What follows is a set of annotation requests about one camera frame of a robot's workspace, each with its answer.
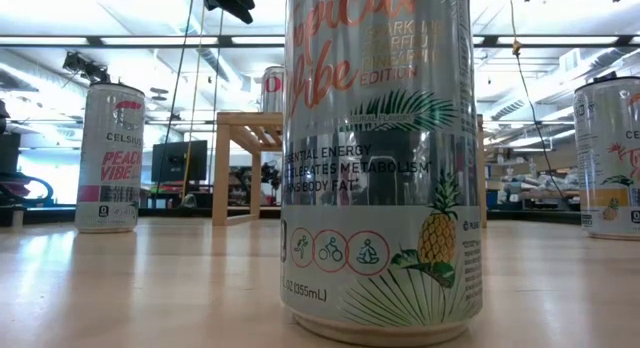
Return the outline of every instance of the can rim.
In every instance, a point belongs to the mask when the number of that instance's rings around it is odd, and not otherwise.
[[[146,95],[144,94],[144,92],[143,92],[143,91],[141,91],[140,89],[138,89],[138,88],[133,88],[133,87],[131,87],[131,86],[128,86],[128,85],[126,85],[126,84],[122,84],[122,83],[96,82],[96,83],[91,83],[91,84],[89,85],[89,88],[92,88],[92,87],[94,87],[94,86],[100,86],[100,85],[105,85],[105,86],[116,86],[116,87],[120,87],[120,88],[129,88],[129,89],[131,89],[131,90],[134,90],[134,91],[136,91],[136,92],[138,92],[138,93],[142,94],[142,96],[143,96],[143,97],[146,97]]]
[[[638,80],[638,81],[640,81],[640,77],[634,77],[634,76],[616,77],[616,78],[611,78],[611,79],[607,79],[607,80],[604,80],[604,81],[587,83],[587,84],[581,86],[580,88],[576,89],[575,92],[578,92],[579,90],[587,88],[587,87],[590,87],[592,85],[596,85],[596,84],[600,84],[600,83],[609,83],[609,82],[617,81],[617,80],[627,80],[627,79],[628,80]]]

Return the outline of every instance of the pineapple illustration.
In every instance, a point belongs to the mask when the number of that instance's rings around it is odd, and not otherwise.
[[[451,208],[457,206],[460,195],[454,173],[440,172],[435,190],[435,203],[430,205],[434,211],[422,223],[418,241],[420,263],[451,262],[456,242],[456,220],[458,215]]]
[[[609,206],[605,208],[603,212],[604,220],[615,220],[618,218],[618,208],[620,208],[620,202],[616,198],[611,198]]]

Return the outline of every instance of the circle icon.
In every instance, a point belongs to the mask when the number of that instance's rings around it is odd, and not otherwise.
[[[358,232],[347,242],[348,259],[351,269],[363,276],[374,276],[382,272],[391,259],[389,244],[379,233],[373,231]]]
[[[291,259],[296,266],[306,268],[313,262],[313,238],[308,230],[304,228],[294,230],[291,234],[289,247],[291,249]]]
[[[314,257],[320,269],[335,273],[347,264],[347,239],[338,231],[323,230],[314,238]]]

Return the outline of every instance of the tropical vibe can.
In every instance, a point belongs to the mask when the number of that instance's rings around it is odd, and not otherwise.
[[[138,222],[144,93],[121,84],[89,88],[75,226],[83,233],[128,232]]]
[[[262,111],[282,113],[284,110],[284,67],[274,66],[262,76]]]
[[[469,0],[288,0],[284,303],[372,346],[482,306]]]
[[[640,239],[640,78],[578,88],[574,113],[583,228]]]

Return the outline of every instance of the white can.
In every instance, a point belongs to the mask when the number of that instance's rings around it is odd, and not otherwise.
[[[284,67],[274,66],[265,70],[261,101],[262,111],[265,113],[284,111]]]
[[[281,297],[348,343],[482,307],[469,0],[288,0]]]
[[[89,88],[75,226],[82,233],[129,232],[138,222],[144,93],[121,84]]]
[[[640,78],[578,88],[574,111],[583,228],[640,239]]]

